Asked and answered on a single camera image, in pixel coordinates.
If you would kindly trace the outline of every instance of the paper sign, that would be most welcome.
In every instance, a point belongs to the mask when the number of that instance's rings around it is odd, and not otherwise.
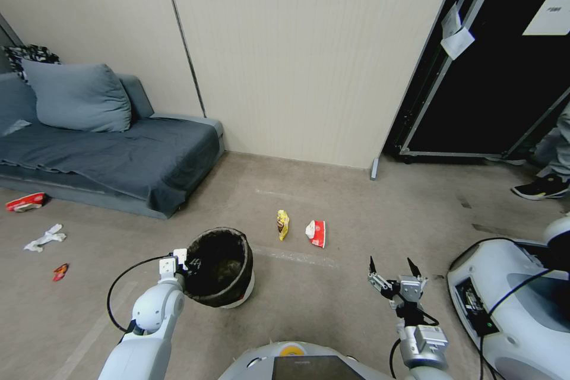
[[[570,32],[570,0],[545,0],[523,36],[566,36]]]
[[[445,49],[451,59],[456,60],[470,44],[475,41],[469,30],[463,27],[461,30],[441,40],[441,46]]]
[[[461,18],[459,16],[459,10],[457,10],[457,3],[453,3],[453,6],[441,21],[441,29],[444,39],[461,30]]]

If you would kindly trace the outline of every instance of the gray sofa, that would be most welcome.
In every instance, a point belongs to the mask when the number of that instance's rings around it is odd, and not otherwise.
[[[139,79],[118,76],[131,101],[131,129],[98,133],[42,125],[33,90],[13,73],[0,74],[0,126],[14,117],[31,122],[0,137],[0,186],[169,218],[223,154],[222,125],[156,115]]]

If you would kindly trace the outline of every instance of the beige wall panel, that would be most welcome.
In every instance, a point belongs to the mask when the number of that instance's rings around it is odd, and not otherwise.
[[[157,112],[202,115],[170,0],[0,0],[24,43],[139,76]]]
[[[442,0],[177,0],[229,150],[368,167]]]

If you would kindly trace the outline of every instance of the pants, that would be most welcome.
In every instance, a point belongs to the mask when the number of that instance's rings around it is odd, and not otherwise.
[[[570,103],[558,117],[556,128],[537,144],[534,157],[547,165],[537,176],[555,173],[564,181],[570,179]]]

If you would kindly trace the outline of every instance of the dark gray blanket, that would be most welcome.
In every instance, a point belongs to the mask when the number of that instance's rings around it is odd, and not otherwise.
[[[140,119],[125,132],[34,123],[0,138],[0,163],[76,173],[167,213],[208,173],[219,149],[213,126],[177,119]]]

